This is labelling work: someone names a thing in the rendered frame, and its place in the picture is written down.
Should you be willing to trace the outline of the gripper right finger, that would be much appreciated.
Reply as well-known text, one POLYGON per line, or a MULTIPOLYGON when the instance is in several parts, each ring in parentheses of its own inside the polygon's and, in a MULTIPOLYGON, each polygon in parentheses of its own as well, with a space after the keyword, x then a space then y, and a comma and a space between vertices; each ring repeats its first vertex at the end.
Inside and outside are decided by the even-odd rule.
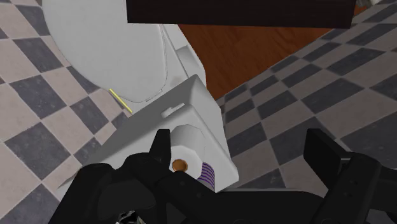
POLYGON ((303 157, 328 192, 310 224, 371 224, 371 209, 397 224, 397 170, 346 151, 321 129, 308 129, 303 157))

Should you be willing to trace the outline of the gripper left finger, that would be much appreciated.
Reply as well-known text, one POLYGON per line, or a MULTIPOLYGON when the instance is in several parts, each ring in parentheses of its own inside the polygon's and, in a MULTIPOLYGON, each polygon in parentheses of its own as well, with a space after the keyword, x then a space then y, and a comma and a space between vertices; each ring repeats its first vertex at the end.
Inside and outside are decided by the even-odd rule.
POLYGON ((149 152, 114 169, 82 167, 48 224, 116 224, 134 211, 146 224, 217 224, 216 194, 189 175, 172 172, 171 134, 157 131, 149 152))

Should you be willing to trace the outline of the white toilet paper roll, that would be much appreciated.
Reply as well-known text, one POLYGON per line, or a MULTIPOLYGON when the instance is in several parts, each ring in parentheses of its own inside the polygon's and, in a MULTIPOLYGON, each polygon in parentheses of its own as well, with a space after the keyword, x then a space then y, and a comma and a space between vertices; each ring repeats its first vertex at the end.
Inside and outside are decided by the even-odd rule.
POLYGON ((192 125, 179 125, 171 132, 171 162, 173 172, 184 171, 197 179, 202 173, 205 137, 192 125))

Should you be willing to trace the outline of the purple striped white cup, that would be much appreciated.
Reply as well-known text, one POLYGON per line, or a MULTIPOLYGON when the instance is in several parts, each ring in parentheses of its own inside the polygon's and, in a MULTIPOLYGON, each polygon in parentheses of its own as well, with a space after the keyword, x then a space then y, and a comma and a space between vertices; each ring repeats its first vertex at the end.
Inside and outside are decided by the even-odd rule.
POLYGON ((202 163, 202 171, 197 180, 210 190, 215 191, 215 173, 208 163, 202 163))

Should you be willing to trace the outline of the thin yellow stick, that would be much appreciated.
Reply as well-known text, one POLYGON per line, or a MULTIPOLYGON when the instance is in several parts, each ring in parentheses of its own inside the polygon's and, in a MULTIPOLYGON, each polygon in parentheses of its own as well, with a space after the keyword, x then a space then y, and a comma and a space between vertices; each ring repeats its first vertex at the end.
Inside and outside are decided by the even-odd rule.
POLYGON ((109 89, 109 92, 130 114, 133 113, 133 111, 128 107, 125 101, 119 95, 117 95, 112 88, 109 89))

